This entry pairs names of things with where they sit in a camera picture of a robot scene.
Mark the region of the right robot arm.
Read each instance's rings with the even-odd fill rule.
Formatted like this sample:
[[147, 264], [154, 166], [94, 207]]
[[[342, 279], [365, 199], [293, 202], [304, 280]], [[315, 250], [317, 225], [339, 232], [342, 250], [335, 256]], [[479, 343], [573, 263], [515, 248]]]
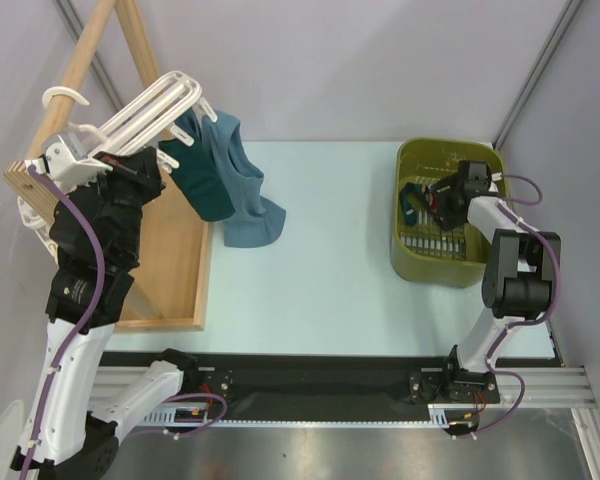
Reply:
[[436, 393], [452, 402], [469, 402], [497, 387], [497, 358], [513, 335], [551, 316], [561, 288], [561, 239], [511, 210], [484, 161], [462, 160], [456, 173], [426, 193], [442, 230], [468, 224], [490, 244], [481, 284], [484, 310], [445, 359]]

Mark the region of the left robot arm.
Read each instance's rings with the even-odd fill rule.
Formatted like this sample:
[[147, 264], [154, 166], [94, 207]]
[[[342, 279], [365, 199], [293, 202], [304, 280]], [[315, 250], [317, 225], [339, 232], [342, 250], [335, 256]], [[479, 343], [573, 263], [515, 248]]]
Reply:
[[165, 185], [156, 151], [130, 156], [101, 152], [105, 167], [94, 181], [63, 193], [50, 179], [33, 177], [58, 199], [50, 237], [58, 270], [46, 306], [49, 317], [44, 369], [11, 463], [22, 478], [99, 479], [120, 444], [157, 405], [188, 400], [200, 388], [193, 356], [162, 352], [149, 370], [108, 404], [88, 403], [96, 371], [139, 265], [145, 204]]

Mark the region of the dark green sock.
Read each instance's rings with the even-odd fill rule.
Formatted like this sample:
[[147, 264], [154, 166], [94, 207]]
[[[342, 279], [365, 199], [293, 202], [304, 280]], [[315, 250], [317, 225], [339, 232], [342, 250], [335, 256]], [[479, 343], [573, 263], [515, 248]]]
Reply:
[[205, 222], [230, 218], [235, 208], [210, 150], [202, 142], [201, 127], [195, 113], [188, 110], [175, 121], [175, 125], [188, 134], [194, 143], [188, 146], [177, 138], [158, 143], [162, 152], [179, 163], [170, 173], [172, 180]]

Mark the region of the blue sock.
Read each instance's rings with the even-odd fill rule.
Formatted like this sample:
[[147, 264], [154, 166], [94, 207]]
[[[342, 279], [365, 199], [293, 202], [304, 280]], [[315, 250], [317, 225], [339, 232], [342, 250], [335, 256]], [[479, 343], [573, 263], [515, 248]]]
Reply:
[[234, 214], [223, 222], [224, 245], [268, 246], [281, 236], [286, 210], [261, 194], [264, 173], [244, 150], [240, 120], [220, 110], [216, 116], [216, 121], [202, 119], [201, 133], [234, 207]]

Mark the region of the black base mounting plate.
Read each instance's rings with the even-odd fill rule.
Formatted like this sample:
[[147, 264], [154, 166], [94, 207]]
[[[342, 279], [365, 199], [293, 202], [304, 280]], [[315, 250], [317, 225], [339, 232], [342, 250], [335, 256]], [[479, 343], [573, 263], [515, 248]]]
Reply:
[[203, 394], [192, 413], [224, 421], [397, 423], [433, 404], [472, 414], [500, 400], [491, 373], [466, 373], [442, 357], [196, 354], [183, 390]]

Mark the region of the wooden drying rack frame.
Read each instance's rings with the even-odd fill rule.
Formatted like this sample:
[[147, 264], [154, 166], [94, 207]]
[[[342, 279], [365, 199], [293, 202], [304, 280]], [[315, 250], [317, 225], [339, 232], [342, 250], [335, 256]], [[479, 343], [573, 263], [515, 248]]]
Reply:
[[[27, 156], [41, 154], [43, 141], [69, 126], [75, 105], [85, 105], [80, 88], [86, 78], [110, 16], [115, 15], [145, 87], [100, 127], [88, 133], [97, 150], [117, 146], [129, 155], [141, 141], [159, 137], [191, 139], [175, 125], [186, 110], [211, 106], [197, 81], [179, 71], [160, 74], [134, 1], [99, 1], [77, 40], [59, 85], [42, 97], [45, 111]], [[146, 207], [140, 232], [140, 265], [132, 274], [135, 284], [125, 300], [120, 332], [190, 330], [205, 324], [212, 227], [189, 205], [174, 181], [165, 176], [162, 195]]]

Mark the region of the white plastic clip hanger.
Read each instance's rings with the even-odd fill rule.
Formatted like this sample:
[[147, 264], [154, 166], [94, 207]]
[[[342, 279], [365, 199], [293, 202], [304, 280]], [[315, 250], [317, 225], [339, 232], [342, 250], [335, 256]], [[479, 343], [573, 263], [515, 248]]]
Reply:
[[168, 173], [205, 222], [235, 212], [202, 136], [188, 122], [217, 122], [199, 83], [173, 71], [100, 127], [71, 124], [44, 137], [42, 151], [21, 162], [20, 186], [53, 196], [44, 217], [21, 197], [23, 224], [36, 231], [58, 264], [106, 261], [129, 270], [139, 264], [143, 208], [161, 196]]

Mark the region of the aluminium rail frame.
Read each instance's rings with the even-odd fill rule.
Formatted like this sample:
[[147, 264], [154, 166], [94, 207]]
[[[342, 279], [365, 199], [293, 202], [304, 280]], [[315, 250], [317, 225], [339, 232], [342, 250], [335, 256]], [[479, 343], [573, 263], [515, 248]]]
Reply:
[[182, 394], [176, 400], [164, 395], [154, 395], [139, 408], [133, 426], [144, 429], [181, 429], [190, 433], [194, 429], [211, 423], [220, 428], [300, 428], [300, 429], [437, 429], [452, 438], [467, 436], [474, 438], [479, 431], [478, 418], [489, 413], [511, 417], [524, 410], [568, 409], [575, 422], [578, 440], [583, 448], [587, 467], [593, 478], [600, 479], [600, 416], [597, 403], [586, 373], [581, 368], [522, 368], [496, 377], [500, 400], [469, 414], [457, 407], [433, 404], [428, 416], [420, 421], [397, 423], [280, 423], [280, 422], [237, 422], [224, 421], [222, 415], [214, 417], [203, 413], [199, 419], [184, 423], [178, 421], [182, 415], [192, 413], [194, 400], [203, 399], [203, 394]]

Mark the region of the olive green plastic basket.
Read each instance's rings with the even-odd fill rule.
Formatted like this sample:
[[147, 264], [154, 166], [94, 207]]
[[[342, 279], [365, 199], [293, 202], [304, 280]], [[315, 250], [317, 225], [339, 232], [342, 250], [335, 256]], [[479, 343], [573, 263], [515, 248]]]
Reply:
[[482, 281], [491, 246], [475, 227], [465, 224], [441, 230], [427, 211], [420, 211], [415, 226], [402, 219], [398, 194], [407, 182], [433, 184], [454, 174], [462, 160], [486, 162], [492, 172], [504, 172], [499, 153], [489, 144], [460, 140], [415, 138], [396, 154], [390, 262], [394, 271], [411, 282], [466, 288]]

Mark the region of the green sock with reindeer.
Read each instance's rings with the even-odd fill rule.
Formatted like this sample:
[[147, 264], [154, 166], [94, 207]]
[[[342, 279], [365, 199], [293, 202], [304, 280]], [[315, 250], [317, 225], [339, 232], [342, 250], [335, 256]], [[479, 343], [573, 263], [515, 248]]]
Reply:
[[420, 211], [437, 213], [437, 201], [431, 188], [426, 184], [407, 182], [398, 194], [403, 222], [415, 226]]

